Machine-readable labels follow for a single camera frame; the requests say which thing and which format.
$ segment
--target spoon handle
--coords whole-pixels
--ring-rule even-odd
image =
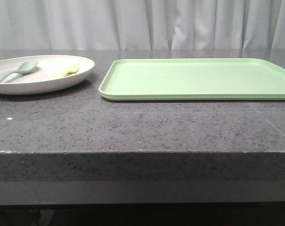
[[[13,74],[15,71],[7,71],[0,74],[0,83],[5,80],[10,74]]]

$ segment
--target plate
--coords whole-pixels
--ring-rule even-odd
[[[74,86],[84,81],[92,72],[95,63],[88,58],[69,55],[25,56],[0,61],[0,73],[15,70],[28,60],[37,60],[33,73],[12,74],[0,83],[0,94],[28,95],[57,91]],[[54,79],[70,65],[79,63],[77,73]]]
[[[282,100],[285,69],[252,58],[123,59],[99,91],[109,100]]]

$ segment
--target speckled stone surface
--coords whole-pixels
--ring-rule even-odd
[[[285,101],[113,102],[98,93],[117,59],[249,57],[285,68],[285,50],[0,50],[0,60],[45,54],[88,57],[95,68],[65,90],[0,95],[0,181],[285,180]]]

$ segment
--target curtain fold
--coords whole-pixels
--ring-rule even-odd
[[[0,0],[0,49],[285,48],[285,0]]]

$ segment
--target spoon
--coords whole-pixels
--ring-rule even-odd
[[[20,65],[17,70],[7,71],[7,72],[0,74],[0,82],[4,81],[6,77],[8,77],[10,74],[13,74],[13,73],[28,74],[28,73],[33,72],[37,63],[38,62],[36,60],[29,60],[29,61],[24,62],[22,65]]]
[[[56,75],[54,77],[54,79],[63,78],[63,77],[68,76],[70,74],[76,73],[78,70],[79,70],[79,64],[71,65],[69,68],[67,68],[66,70],[62,71],[58,75]]]

